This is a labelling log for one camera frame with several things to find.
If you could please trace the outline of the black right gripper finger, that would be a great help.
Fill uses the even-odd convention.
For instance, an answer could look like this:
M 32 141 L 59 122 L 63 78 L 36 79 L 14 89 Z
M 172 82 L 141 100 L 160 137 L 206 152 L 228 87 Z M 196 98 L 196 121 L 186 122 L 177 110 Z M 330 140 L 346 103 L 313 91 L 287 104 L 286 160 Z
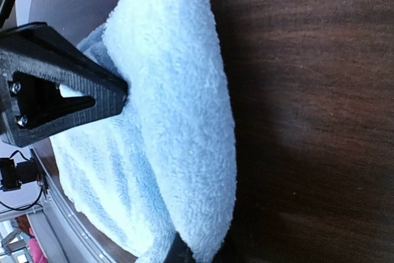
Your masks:
M 176 233 L 164 263 L 195 263 L 193 253 L 187 244 Z

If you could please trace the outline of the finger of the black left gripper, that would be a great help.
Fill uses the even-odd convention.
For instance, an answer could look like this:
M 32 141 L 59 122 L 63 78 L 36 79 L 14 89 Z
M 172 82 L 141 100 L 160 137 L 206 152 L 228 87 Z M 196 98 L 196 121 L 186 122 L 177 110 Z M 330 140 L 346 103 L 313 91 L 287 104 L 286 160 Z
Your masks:
M 1 76 L 1 141 L 26 147 L 73 127 L 118 115 L 126 82 L 112 73 Z

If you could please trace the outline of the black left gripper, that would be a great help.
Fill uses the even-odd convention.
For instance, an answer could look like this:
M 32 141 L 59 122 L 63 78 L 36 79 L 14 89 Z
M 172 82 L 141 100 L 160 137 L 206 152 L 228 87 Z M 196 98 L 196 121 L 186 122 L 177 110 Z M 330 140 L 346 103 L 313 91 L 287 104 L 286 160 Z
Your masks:
M 1 0 L 1 28 L 15 0 Z M 128 84 L 80 52 L 44 22 L 1 32 L 1 65 L 12 74 L 24 73 L 65 85 L 97 103 L 124 103 Z

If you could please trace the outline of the light blue towel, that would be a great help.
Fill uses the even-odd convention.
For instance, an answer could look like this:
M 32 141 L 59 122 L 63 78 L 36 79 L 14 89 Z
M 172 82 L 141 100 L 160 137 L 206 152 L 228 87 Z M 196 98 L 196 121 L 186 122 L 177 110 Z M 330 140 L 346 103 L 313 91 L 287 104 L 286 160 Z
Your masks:
M 210 0 L 119 0 L 78 49 L 129 98 L 51 137 L 65 195 L 139 262 L 166 261 L 176 235 L 212 262 L 233 218 L 236 140 Z

